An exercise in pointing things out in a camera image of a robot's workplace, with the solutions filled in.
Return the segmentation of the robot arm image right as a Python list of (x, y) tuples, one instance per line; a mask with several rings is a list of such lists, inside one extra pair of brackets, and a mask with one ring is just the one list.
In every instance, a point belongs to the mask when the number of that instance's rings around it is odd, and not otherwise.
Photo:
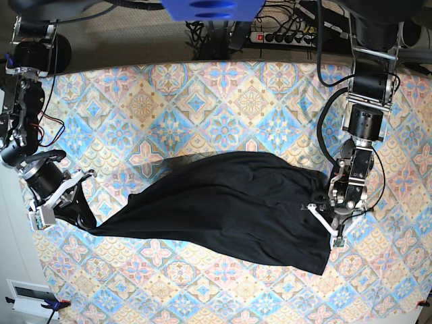
[[(352, 218), (369, 211), (366, 179), (373, 168), (373, 144), (383, 141), (381, 126), (389, 116), (392, 99), (400, 85), (396, 63), (400, 24), (379, 24), (351, 13), (348, 18), (353, 63), (348, 85), (326, 102), (317, 123), (319, 147), (333, 165), (327, 185), (327, 199), (312, 208), (315, 217), (333, 234), (342, 233)], [(340, 157), (333, 158), (325, 146), (322, 126), (332, 103), (346, 96), (342, 130), (350, 137)]]

